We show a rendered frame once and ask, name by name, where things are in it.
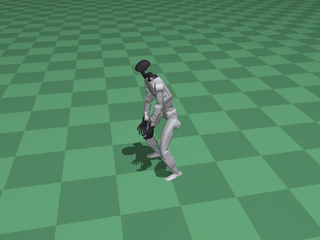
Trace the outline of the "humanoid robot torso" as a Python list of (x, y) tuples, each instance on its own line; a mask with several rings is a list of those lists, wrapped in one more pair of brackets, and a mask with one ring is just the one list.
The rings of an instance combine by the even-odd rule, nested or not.
[[(157, 75), (157, 74), (155, 74), (155, 75)], [(150, 80), (152, 80), (152, 81), (148, 82), (148, 77), (146, 78), (146, 85), (147, 85), (150, 93), (154, 97), (156, 97), (156, 92), (154, 89), (155, 82), (161, 81), (162, 84), (164, 85), (164, 92), (163, 92), (163, 106), (164, 106), (164, 108), (162, 109), (162, 114), (163, 114), (164, 118), (166, 120), (168, 120), (168, 119), (171, 119), (173, 115), (178, 117), (177, 111), (173, 107), (173, 104), (172, 104), (172, 102), (174, 101), (174, 98), (173, 98), (171, 92), (169, 91), (168, 87), (166, 86), (165, 82), (159, 76), (155, 79), (151, 77)]]

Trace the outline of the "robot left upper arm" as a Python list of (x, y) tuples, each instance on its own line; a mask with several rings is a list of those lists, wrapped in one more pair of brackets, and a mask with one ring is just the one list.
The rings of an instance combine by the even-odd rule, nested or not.
[(160, 106), (160, 111), (161, 111), (163, 109), (164, 84), (161, 81), (156, 81), (154, 85), (154, 90), (155, 90), (155, 98), (157, 101), (155, 105)]

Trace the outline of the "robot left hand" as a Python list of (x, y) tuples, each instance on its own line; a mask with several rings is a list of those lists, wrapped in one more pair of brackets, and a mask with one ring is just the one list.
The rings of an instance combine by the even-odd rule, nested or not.
[(154, 126), (151, 126), (151, 122), (149, 122), (148, 123), (148, 129), (147, 129), (147, 131), (142, 135), (142, 136), (144, 136), (145, 134), (147, 134), (146, 135), (146, 137), (144, 137), (144, 139), (150, 139), (150, 138), (153, 138), (153, 135), (154, 135), (154, 129), (153, 128), (155, 128)]

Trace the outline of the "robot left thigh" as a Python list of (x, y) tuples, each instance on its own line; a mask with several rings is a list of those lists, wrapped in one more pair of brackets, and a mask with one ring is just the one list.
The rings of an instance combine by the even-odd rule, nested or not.
[(168, 148), (174, 134), (173, 129), (178, 129), (181, 122), (178, 120), (177, 116), (173, 115), (169, 118), (162, 130), (160, 142), (159, 142), (159, 154), (162, 158), (166, 151), (170, 151)]

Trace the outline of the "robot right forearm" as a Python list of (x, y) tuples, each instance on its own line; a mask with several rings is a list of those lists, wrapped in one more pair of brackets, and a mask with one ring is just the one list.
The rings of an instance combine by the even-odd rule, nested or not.
[(151, 104), (144, 101), (144, 112), (143, 112), (144, 121), (148, 121), (149, 120), (150, 109), (151, 109)]

